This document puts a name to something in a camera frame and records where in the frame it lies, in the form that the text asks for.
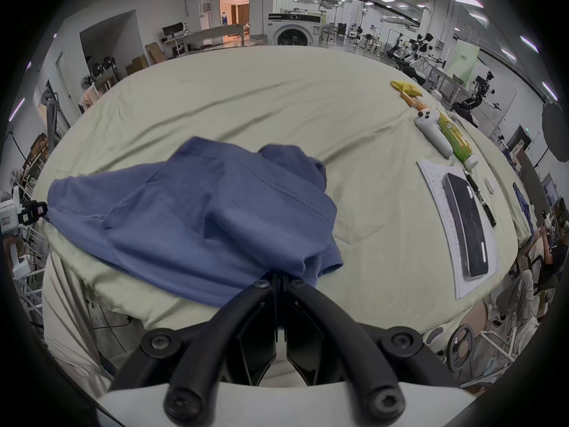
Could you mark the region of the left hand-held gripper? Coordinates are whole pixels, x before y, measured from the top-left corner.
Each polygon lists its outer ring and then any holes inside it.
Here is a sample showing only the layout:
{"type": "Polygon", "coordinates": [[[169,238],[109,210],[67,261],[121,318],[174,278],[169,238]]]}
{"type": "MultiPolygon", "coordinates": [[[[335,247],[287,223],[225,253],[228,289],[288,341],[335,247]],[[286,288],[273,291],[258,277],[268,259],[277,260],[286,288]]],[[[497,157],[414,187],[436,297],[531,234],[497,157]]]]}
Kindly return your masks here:
{"type": "Polygon", "coordinates": [[[46,202],[31,200],[22,203],[20,187],[14,186],[12,198],[1,203],[1,233],[7,238],[8,256],[11,262],[11,272],[14,280],[20,280],[28,274],[28,259],[22,259],[18,253],[18,242],[22,238],[23,226],[29,226],[46,216],[46,202]]]}

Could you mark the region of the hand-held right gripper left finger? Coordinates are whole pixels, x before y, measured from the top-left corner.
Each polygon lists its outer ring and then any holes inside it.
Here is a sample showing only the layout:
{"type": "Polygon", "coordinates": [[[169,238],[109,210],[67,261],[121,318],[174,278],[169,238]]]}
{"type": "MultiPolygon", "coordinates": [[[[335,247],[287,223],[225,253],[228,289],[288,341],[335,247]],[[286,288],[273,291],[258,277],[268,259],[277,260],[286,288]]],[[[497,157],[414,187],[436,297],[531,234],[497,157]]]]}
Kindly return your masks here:
{"type": "Polygon", "coordinates": [[[167,383],[160,404],[170,422],[210,425],[218,383],[257,386],[275,358],[280,275],[265,274],[207,322],[146,332],[110,393],[167,383]]]}

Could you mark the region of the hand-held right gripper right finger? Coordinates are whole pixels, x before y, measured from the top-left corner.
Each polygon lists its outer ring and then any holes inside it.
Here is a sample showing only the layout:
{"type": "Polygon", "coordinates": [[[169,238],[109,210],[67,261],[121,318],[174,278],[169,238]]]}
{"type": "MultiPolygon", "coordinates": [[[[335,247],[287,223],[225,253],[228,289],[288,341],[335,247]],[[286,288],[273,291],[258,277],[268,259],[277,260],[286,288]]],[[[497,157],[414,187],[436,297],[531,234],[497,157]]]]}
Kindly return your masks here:
{"type": "Polygon", "coordinates": [[[459,393],[450,371],[406,326],[360,324],[316,288],[281,273],[281,325],[289,362],[308,386],[346,383],[360,425],[392,425],[417,404],[438,410],[459,393]]]}

